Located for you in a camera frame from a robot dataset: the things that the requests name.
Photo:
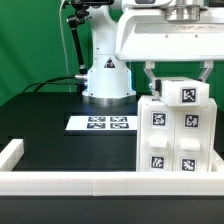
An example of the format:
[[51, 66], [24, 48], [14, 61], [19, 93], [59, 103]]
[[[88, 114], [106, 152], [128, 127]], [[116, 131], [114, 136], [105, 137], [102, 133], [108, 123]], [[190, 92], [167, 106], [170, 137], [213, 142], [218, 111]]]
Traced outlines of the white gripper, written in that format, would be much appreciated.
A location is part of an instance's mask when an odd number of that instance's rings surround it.
[[146, 61], [155, 97], [161, 96], [162, 81], [153, 72], [154, 62], [203, 61], [199, 80], [205, 82], [213, 61], [224, 60], [224, 7], [208, 7], [203, 0], [122, 0], [121, 9], [115, 55]]

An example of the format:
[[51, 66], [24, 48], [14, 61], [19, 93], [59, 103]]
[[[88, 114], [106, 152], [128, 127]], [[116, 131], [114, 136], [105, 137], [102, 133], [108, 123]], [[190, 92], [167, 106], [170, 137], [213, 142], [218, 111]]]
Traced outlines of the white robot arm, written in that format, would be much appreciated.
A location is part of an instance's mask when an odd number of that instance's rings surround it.
[[224, 61], [224, 1], [93, 0], [87, 4], [93, 38], [93, 65], [83, 95], [97, 102], [135, 95], [128, 62], [143, 62], [150, 87], [157, 62], [202, 64], [205, 81], [213, 63]]

